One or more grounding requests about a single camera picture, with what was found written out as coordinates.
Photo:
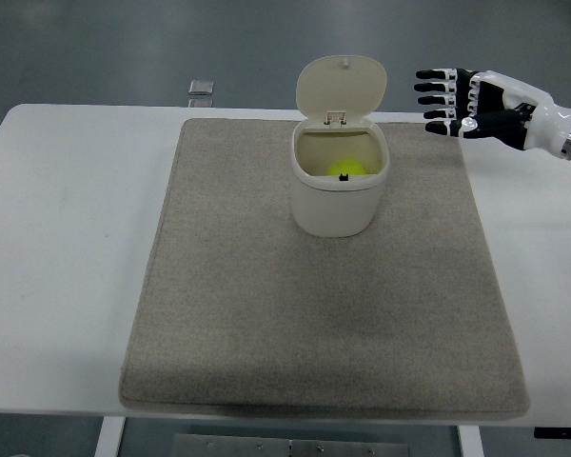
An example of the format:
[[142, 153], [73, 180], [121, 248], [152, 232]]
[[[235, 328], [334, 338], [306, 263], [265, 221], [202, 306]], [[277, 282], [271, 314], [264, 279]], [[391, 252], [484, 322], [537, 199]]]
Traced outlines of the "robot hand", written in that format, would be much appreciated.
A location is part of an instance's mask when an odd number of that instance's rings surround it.
[[547, 92], [492, 70], [419, 70], [416, 77], [418, 103], [437, 106], [423, 115], [426, 131], [496, 138], [513, 149], [541, 149], [571, 160], [571, 109]]

